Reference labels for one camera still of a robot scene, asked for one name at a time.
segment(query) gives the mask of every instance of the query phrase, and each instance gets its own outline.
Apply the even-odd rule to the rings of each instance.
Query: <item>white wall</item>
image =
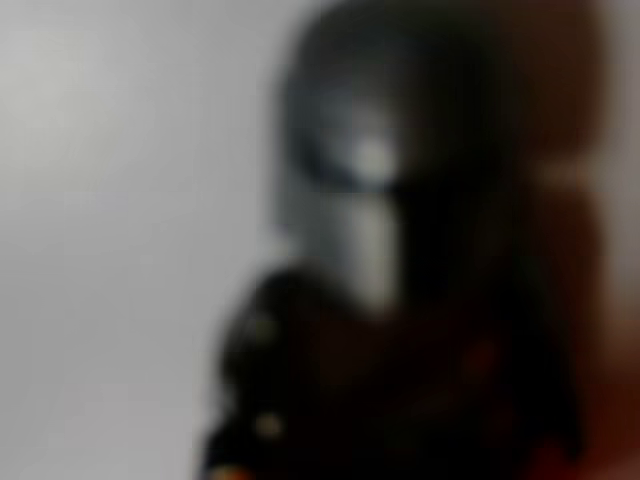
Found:
[[[273,243],[269,87],[319,3],[0,3],[0,478],[190,478],[216,325]],[[638,285],[640,3],[606,11],[599,189]]]

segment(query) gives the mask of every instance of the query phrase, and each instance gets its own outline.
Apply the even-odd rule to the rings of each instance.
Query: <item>helmet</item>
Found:
[[[306,30],[285,77],[278,224],[359,305],[454,295],[513,237],[513,77],[497,29],[456,2],[351,1]]]

